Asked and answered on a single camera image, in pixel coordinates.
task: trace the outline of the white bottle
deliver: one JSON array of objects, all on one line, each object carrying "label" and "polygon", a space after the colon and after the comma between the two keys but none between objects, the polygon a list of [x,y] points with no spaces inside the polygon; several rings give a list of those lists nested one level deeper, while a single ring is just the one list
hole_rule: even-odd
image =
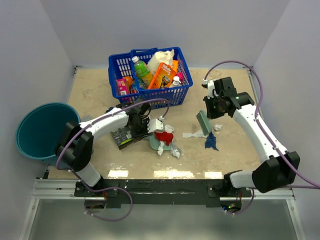
[{"label": "white bottle", "polygon": [[171,83],[169,88],[174,88],[174,87],[180,87],[181,86],[181,80],[178,76],[173,77],[173,82]]}]

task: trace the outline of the red cloth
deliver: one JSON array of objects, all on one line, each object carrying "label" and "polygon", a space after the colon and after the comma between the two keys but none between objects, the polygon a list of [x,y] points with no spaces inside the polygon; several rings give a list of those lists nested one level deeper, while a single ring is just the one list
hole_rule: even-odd
[{"label": "red cloth", "polygon": [[165,145],[169,146],[172,140],[174,139],[174,135],[172,133],[164,132],[155,132],[155,138],[159,141],[164,141]]}]

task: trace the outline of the pink box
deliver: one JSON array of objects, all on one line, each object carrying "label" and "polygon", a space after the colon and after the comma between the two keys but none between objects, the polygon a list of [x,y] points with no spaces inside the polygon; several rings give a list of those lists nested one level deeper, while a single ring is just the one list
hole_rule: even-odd
[{"label": "pink box", "polygon": [[120,93],[121,96],[130,94],[128,83],[127,83],[127,80],[125,78],[117,79],[116,80],[116,85],[118,86],[119,93]]}]

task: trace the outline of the blue shopping basket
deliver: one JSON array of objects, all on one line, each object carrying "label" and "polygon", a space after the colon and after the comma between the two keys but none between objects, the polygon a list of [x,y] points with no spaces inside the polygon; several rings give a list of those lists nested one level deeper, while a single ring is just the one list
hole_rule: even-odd
[{"label": "blue shopping basket", "polygon": [[[146,64],[149,59],[158,51],[171,51],[174,49],[174,60],[178,60],[178,72],[183,74],[182,86],[172,88],[158,88],[158,89],[143,89],[139,87],[138,78],[135,73],[134,63],[131,61],[133,56],[137,56],[140,60]],[[151,100],[163,98],[167,99],[170,106],[181,105],[187,95],[189,88],[193,85],[193,81],[186,63],[186,60],[179,47],[169,47],[163,49],[151,48],[151,49],[133,49],[131,52],[115,54],[109,57],[109,82],[112,89],[112,95],[118,99],[121,103],[133,103],[135,99],[141,97],[143,100]],[[117,79],[123,77],[131,77],[138,86],[138,93],[120,95],[116,85]],[[153,109],[164,108],[167,103],[164,101],[151,103]]]}]

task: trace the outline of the table top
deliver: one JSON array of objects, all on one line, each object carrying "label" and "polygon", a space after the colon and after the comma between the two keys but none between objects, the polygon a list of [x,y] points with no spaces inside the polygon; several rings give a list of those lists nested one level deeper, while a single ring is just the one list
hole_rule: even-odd
[{"label": "table top", "polygon": [[[219,149],[205,149],[205,138],[183,138],[183,133],[201,129],[196,115],[205,110],[202,79],[207,69],[190,69],[193,86],[182,105],[170,107],[165,125],[174,127],[175,144],[181,149],[179,159],[165,151],[162,156],[142,140],[119,150],[110,134],[93,144],[91,163],[104,178],[155,179],[155,178],[214,178],[236,170],[255,170],[258,155],[243,129],[228,115],[211,121],[212,126],[221,124],[222,130],[214,132]],[[253,89],[245,69],[213,70],[208,79],[231,77],[237,92],[247,92],[254,99]],[[79,69],[71,90],[69,102],[80,117],[103,115],[119,101],[113,98],[107,69]],[[151,111],[158,118],[165,109]],[[49,179],[73,179],[72,173],[50,167]]]}]

